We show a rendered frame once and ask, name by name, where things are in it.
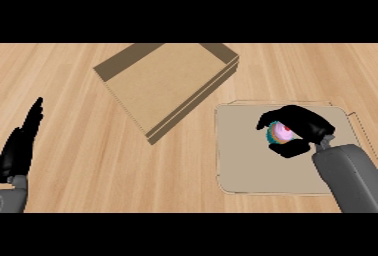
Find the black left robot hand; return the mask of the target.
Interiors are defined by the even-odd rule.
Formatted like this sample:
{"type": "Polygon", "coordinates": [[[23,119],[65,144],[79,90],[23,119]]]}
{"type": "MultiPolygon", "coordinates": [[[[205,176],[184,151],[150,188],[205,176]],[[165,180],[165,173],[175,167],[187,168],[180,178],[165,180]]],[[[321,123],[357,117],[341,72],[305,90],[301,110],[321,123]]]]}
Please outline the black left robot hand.
{"type": "Polygon", "coordinates": [[[32,145],[42,120],[42,98],[38,97],[26,114],[20,127],[8,135],[0,152],[0,183],[7,183],[8,178],[26,175],[32,160],[32,145]]]}

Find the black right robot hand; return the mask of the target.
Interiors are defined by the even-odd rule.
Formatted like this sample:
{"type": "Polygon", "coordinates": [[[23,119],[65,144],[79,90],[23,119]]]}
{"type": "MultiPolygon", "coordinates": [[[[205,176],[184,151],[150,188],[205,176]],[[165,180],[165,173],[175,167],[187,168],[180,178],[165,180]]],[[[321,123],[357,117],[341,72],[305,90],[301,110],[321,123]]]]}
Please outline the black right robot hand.
{"type": "Polygon", "coordinates": [[[265,112],[259,116],[255,129],[261,130],[273,121],[279,121],[299,136],[299,139],[293,139],[285,144],[268,144],[270,150],[283,158],[292,158],[307,153],[310,144],[319,145],[323,138],[335,132],[335,127],[323,117],[296,105],[286,105],[265,112]]]}

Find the pink frosted cupcake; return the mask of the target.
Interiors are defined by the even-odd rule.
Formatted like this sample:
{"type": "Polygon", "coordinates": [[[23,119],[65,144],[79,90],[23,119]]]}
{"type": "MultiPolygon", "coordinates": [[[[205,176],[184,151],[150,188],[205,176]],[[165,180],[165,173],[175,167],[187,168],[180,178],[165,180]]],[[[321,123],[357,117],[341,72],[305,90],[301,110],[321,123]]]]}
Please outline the pink frosted cupcake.
{"type": "Polygon", "coordinates": [[[295,133],[279,121],[273,121],[267,128],[265,138],[270,144],[285,144],[295,139],[295,133]]]}

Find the beige flat tray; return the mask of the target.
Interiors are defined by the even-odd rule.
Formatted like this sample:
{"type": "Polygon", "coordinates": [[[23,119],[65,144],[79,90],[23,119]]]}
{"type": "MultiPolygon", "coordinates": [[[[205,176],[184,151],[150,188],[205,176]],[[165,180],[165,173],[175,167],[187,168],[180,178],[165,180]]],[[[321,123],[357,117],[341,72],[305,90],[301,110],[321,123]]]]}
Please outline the beige flat tray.
{"type": "Polygon", "coordinates": [[[330,193],[304,153],[283,158],[268,148],[267,127],[257,130],[259,116],[279,103],[239,102],[215,109],[217,181],[227,193],[251,195],[327,195],[330,193]]]}

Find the brown cardboard box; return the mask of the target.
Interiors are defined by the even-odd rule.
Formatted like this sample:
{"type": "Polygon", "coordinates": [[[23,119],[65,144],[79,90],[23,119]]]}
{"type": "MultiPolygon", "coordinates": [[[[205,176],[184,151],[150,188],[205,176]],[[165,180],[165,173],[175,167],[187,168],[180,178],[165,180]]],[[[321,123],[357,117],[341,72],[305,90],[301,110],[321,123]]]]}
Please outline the brown cardboard box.
{"type": "Polygon", "coordinates": [[[134,43],[96,67],[106,89],[155,143],[236,72],[221,43],[134,43]]]}

